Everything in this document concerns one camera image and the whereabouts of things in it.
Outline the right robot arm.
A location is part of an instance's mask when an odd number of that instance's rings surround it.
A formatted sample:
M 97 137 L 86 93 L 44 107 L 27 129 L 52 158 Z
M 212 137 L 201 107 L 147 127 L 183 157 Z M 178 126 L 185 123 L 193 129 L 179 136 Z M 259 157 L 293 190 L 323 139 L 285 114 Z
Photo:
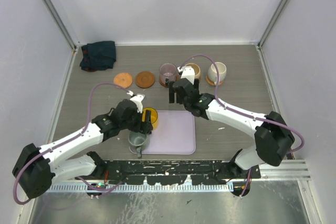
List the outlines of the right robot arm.
M 264 115 L 232 106 L 212 94 L 200 93 L 198 85 L 185 78 L 169 82 L 169 103 L 174 102 L 184 105 L 195 117 L 227 124 L 254 138 L 253 146 L 238 150 L 229 162 L 229 170 L 237 179 L 260 164 L 279 166 L 295 141 L 279 113 Z

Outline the woven rattan coaster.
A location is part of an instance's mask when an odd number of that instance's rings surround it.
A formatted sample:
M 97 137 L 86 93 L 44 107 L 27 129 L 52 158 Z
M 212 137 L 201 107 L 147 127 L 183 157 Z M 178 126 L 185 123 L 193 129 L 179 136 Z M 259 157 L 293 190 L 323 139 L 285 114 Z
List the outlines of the woven rattan coaster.
M 211 81 L 209 78 L 208 78 L 208 76 L 206 76 L 206 81 L 210 84 L 210 85 L 212 85 L 212 86 L 216 86 L 216 83 L 214 83 L 213 81 Z
M 113 83 L 126 89 L 133 83 L 133 78 L 130 73 L 122 72 L 115 76 Z

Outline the purple glass mug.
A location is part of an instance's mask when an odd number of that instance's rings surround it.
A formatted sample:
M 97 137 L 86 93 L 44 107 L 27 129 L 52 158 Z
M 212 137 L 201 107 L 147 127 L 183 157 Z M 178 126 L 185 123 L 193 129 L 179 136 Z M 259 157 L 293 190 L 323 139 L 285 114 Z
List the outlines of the purple glass mug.
M 164 63 L 159 68 L 160 77 L 159 78 L 169 78 L 175 79 L 177 78 L 177 68 L 172 63 Z

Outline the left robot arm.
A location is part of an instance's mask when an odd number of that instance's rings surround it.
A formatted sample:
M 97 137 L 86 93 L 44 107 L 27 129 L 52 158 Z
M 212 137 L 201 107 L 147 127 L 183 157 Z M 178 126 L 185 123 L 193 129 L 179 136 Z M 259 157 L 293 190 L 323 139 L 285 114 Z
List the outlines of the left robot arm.
M 74 155 L 98 145 L 122 130 L 148 135 L 152 132 L 151 113 L 143 111 L 133 100 L 123 100 L 107 114 L 98 115 L 80 130 L 40 147 L 26 145 L 13 168 L 13 196 L 18 204 L 17 188 L 29 200 L 44 194 L 51 185 L 78 176 L 101 179 L 107 166 L 95 152 L 80 158 Z

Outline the brown wooden saucer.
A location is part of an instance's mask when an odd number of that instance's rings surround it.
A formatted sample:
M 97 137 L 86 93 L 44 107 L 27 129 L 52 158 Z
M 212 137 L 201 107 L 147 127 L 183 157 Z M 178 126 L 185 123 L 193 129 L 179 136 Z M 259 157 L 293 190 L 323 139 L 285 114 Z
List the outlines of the brown wooden saucer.
M 155 83 L 155 76 L 149 71 L 142 71 L 136 75 L 135 84 L 142 89 L 147 89 Z
M 160 85 L 162 85 L 163 87 L 165 88 L 168 88 L 169 87 L 169 83 L 170 82 L 176 82 L 178 80 L 178 78 L 175 78 L 175 79 L 169 79 L 169 78 L 160 78 L 159 79 L 159 83 Z

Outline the lavender plastic tray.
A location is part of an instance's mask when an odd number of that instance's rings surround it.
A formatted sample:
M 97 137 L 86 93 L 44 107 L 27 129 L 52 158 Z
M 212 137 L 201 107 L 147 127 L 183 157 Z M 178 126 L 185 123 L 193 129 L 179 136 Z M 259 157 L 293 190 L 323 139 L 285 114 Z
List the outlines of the lavender plastic tray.
M 142 152 L 151 155 L 191 155 L 196 150 L 195 120 L 187 111 L 158 111 L 158 126 Z

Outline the yellow glass mug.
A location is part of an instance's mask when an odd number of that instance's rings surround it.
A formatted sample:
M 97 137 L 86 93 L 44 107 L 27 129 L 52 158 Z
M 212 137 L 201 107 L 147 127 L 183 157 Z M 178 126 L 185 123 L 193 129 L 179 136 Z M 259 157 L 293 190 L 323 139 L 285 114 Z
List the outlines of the yellow glass mug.
M 153 130 L 155 130 L 157 128 L 158 124 L 159 124 L 158 113 L 154 108 L 144 108 L 143 113 L 142 113 L 142 122 L 145 121 L 146 111 L 151 112 L 151 124 L 153 126 Z

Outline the beige ceramic mug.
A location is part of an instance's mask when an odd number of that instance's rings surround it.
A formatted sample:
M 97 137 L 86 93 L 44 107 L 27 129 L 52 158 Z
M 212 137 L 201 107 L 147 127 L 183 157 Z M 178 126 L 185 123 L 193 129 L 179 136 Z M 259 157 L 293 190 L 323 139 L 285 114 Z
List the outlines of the beige ceramic mug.
M 197 79 L 197 80 L 201 79 L 201 69 L 200 69 L 200 67 L 197 64 L 195 64 L 195 63 L 187 63 L 185 66 L 186 67 L 192 67 L 194 69 L 195 79 Z

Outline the white ceramic mug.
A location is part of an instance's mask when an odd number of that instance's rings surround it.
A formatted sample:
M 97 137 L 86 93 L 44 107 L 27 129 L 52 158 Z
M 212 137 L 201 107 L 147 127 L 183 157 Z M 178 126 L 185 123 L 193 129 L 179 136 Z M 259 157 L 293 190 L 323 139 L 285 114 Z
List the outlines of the white ceramic mug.
M 224 81 L 227 74 L 227 68 L 226 65 L 222 62 L 215 62 L 215 65 L 212 64 L 207 72 L 208 78 L 213 81 L 214 83 L 219 80 L 219 83 L 221 81 Z

